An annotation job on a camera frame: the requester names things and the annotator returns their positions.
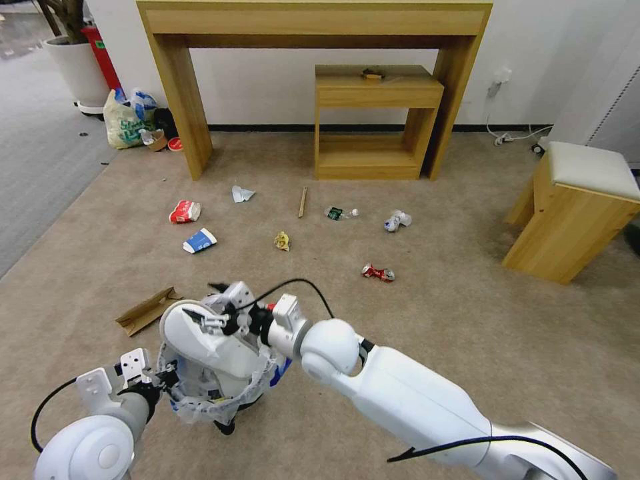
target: black cable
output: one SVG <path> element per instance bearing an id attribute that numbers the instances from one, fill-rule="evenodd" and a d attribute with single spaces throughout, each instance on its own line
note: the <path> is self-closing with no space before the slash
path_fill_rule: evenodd
<path id="1" fill-rule="evenodd" d="M 444 450 L 450 450 L 456 447 L 462 447 L 464 445 L 474 445 L 476 443 L 490 443 L 493 441 L 523 441 L 527 443 L 533 443 L 535 445 L 540 445 L 546 449 L 551 450 L 556 455 L 558 455 L 562 460 L 567 462 L 569 466 L 578 474 L 581 480 L 587 480 L 587 476 L 580 470 L 580 468 L 575 464 L 573 460 L 571 460 L 566 454 L 562 451 L 558 450 L 553 445 L 548 444 L 547 442 L 543 442 L 542 440 L 536 440 L 529 437 L 521 437 L 520 435 L 502 435 L 499 437 L 477 437 L 472 439 L 458 440 L 451 443 L 445 443 L 443 445 L 438 445 L 436 447 L 424 449 L 424 450 L 415 450 L 413 447 L 407 450 L 406 452 L 398 455 L 397 457 L 392 457 L 387 459 L 387 463 L 393 463 L 400 460 L 408 460 L 416 457 L 422 457 L 424 455 L 432 455 L 434 453 L 442 452 Z"/>
<path id="2" fill-rule="evenodd" d="M 331 318 L 335 318 L 335 315 L 333 314 L 333 312 L 331 311 L 331 308 L 329 306 L 329 304 L 327 303 L 327 300 L 325 299 L 325 296 L 322 294 L 322 292 L 320 291 L 320 289 L 318 287 L 315 286 L 315 284 L 307 279 L 303 279 L 303 278 L 294 278 L 294 279 L 289 279 L 286 280 L 282 283 L 280 283 L 279 285 L 275 286 L 272 289 L 267 290 L 266 292 L 264 292 L 262 295 L 260 295 L 258 298 L 256 298 L 254 301 L 243 305 L 242 307 L 238 307 L 238 310 L 244 310 L 245 308 L 248 308 L 256 303 L 258 303 L 260 300 L 262 300 L 263 298 L 267 297 L 268 295 L 272 294 L 273 292 L 275 292 L 276 290 L 284 287 L 285 285 L 288 285 L 290 283 L 294 283 L 294 282 L 303 282 L 303 283 L 307 283 L 310 286 L 313 287 L 313 289 L 316 291 L 316 293 L 318 294 L 318 296 L 320 296 L 320 300 L 322 300 L 322 303 L 325 304 L 325 308 L 327 309 L 327 312 L 329 312 L 329 316 Z"/>
<path id="3" fill-rule="evenodd" d="M 38 423 L 38 417 L 40 416 L 40 412 L 42 412 L 42 409 L 45 407 L 47 402 L 49 400 L 51 400 L 56 393 L 58 393 L 60 390 L 62 390 L 64 388 L 70 386 L 72 383 L 75 382 L 75 379 L 76 379 L 76 377 L 72 378 L 71 380 L 68 380 L 68 381 L 64 382 L 62 385 L 60 385 L 58 388 L 56 388 L 56 390 L 54 390 L 50 394 L 48 394 L 46 396 L 46 398 L 44 400 L 42 400 L 42 403 L 40 403 L 40 405 L 36 409 L 35 413 L 33 414 L 33 418 L 31 420 L 31 444 L 33 445 L 33 448 L 38 450 L 38 452 L 40 452 L 40 453 L 42 453 L 42 447 L 38 443 L 38 438 L 36 438 L 36 436 L 35 436 L 35 426 Z"/>

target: wooden console table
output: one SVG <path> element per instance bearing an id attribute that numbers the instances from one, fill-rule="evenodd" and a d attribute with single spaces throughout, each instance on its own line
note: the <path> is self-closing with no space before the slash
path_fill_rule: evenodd
<path id="1" fill-rule="evenodd" d="M 197 180 L 211 137 L 189 48 L 439 49 L 444 92 L 425 157 L 435 180 L 489 20 L 491 0 L 137 0 Z"/>

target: white plant pot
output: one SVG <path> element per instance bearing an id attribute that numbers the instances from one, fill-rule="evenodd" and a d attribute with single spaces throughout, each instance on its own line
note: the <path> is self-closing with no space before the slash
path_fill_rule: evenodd
<path id="1" fill-rule="evenodd" d="M 55 37 L 44 42 L 44 49 L 58 65 L 80 111 L 92 113 L 91 110 L 100 109 L 98 113 L 101 113 L 109 96 L 109 87 L 91 45 L 69 45 L 67 42 L 68 38 L 64 35 Z"/>

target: blue paper cup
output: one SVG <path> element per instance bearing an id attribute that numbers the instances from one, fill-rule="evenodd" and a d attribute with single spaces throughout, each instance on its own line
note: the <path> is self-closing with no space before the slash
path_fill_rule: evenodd
<path id="1" fill-rule="evenodd" d="M 215 239 L 209 230 L 200 229 L 182 244 L 182 248 L 189 253 L 197 253 L 200 250 L 209 248 L 217 242 L 218 240 Z"/>

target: plastic bottle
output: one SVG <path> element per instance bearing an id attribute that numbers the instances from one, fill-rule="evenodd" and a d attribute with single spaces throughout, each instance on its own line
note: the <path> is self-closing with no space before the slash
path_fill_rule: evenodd
<path id="1" fill-rule="evenodd" d="M 356 218 L 358 215 L 360 215 L 360 211 L 358 209 L 345 211 L 337 207 L 329 207 L 325 210 L 325 215 L 331 220 L 343 220 Z"/>

